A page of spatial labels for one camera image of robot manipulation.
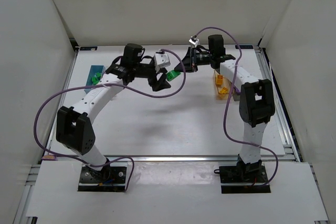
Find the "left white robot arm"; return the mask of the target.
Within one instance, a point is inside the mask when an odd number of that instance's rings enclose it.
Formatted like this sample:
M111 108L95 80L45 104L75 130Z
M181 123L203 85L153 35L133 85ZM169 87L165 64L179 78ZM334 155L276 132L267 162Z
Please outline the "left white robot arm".
M89 164L91 176L108 180L109 161L95 146L96 136L93 122L100 111L113 97L135 78L145 78L154 92L170 88L166 81L166 68L170 65L166 53L159 51L150 62L143 63L144 48L129 43L123 55L115 59L98 82L79 102L70 107L62 106L57 112L56 140L72 150Z

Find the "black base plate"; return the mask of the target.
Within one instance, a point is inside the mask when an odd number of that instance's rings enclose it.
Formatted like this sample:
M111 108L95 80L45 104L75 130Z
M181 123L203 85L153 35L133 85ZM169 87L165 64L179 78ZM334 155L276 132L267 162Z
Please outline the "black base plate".
M105 166L97 171L83 165L77 191L124 193L127 185L127 165Z
M242 165L220 166L214 170L219 175L222 194L269 194L271 193L264 165L246 171Z

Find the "blue container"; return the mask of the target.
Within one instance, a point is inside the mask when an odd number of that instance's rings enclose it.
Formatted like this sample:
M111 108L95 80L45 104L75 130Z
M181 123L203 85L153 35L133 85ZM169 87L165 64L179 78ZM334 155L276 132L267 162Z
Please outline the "blue container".
M85 86L95 86L98 84L105 69L104 65L91 65Z

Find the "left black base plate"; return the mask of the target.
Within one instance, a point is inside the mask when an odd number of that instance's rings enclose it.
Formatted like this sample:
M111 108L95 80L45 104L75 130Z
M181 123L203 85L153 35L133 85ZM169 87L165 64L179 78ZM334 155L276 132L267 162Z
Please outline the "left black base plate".
M127 165L105 166L97 171L83 165L77 191L124 193L127 185Z

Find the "small green lego brick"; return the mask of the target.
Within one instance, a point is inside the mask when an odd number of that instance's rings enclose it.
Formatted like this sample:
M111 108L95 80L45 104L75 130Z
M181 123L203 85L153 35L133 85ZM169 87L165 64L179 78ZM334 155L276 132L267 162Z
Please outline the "small green lego brick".
M95 73L92 77L91 77L91 82L92 85L96 85L99 83L100 79L101 79L102 74L97 72Z

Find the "amber transparent container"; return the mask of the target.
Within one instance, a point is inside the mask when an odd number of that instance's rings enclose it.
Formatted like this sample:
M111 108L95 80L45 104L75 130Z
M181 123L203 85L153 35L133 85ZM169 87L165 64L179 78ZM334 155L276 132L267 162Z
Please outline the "amber transparent container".
M222 74L219 74L216 70L214 70L213 84L216 100L226 101L228 99L229 91L231 88L231 82Z

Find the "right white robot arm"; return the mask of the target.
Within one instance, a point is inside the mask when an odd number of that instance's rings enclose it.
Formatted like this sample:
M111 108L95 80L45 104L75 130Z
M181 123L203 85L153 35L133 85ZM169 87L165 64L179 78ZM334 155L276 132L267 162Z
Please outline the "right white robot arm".
M239 115L244 123L242 148L237 164L224 167L223 174L235 176L241 182L255 178L262 171L261 150L265 128L275 113L272 83L268 79L258 79L238 65L239 59L227 54L222 35L210 35L208 47L200 46L197 36L189 40L190 47L175 71L196 72L199 66L209 65L217 73L227 78L233 90L240 93Z

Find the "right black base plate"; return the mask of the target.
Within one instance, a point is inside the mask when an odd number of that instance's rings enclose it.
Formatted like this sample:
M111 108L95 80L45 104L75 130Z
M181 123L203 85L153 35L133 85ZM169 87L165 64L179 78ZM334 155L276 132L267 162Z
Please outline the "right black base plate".
M220 166L214 170L219 175L222 194L269 194L271 193L264 165L246 171L242 165Z

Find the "smoky grey transparent container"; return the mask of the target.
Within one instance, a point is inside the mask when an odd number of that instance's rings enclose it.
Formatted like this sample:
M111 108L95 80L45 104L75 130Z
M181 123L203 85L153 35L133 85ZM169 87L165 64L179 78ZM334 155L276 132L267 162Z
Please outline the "smoky grey transparent container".
M232 97L233 97L234 101L239 101L240 100L240 91L236 87L234 87L234 89L233 89Z

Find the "aluminium table frame rail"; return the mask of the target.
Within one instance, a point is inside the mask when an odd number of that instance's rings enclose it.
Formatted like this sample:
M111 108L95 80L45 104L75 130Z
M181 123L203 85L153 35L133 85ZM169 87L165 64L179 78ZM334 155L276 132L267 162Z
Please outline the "aluminium table frame rail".
M262 76L269 79L273 85L276 110L275 118L279 126L281 139L284 141L285 151L289 150L289 155L293 156L296 162L302 162L302 155L296 139L296 134L291 124L271 63L268 59L266 49L255 46L254 50Z

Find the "yellow rounded lego brick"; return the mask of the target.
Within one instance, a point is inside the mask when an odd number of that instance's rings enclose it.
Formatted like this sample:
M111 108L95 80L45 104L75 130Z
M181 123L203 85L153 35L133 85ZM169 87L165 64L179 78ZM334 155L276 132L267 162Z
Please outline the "yellow rounded lego brick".
M222 75L217 75L215 77L215 83L217 86L221 86L223 84L223 76Z

